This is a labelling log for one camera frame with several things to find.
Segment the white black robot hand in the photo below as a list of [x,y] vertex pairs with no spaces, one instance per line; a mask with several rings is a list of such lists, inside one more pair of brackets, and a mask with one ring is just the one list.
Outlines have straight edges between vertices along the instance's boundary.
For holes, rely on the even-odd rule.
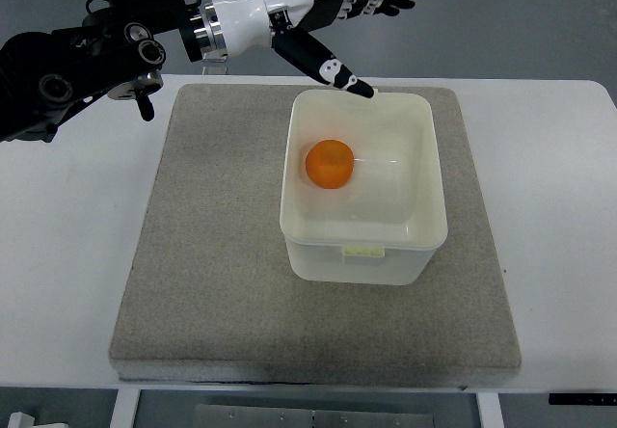
[[415,4],[416,0],[213,0],[212,8],[229,56],[269,46],[312,80],[370,98],[373,88],[311,33],[359,16],[397,16]]

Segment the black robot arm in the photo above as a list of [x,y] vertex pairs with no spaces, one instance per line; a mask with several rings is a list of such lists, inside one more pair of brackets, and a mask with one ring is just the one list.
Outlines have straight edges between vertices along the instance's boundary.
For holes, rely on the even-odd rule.
[[108,95],[154,117],[151,94],[167,59],[156,36],[178,31],[187,57],[215,50],[201,0],[101,0],[81,26],[28,32],[1,49],[1,139],[53,141],[61,125]]

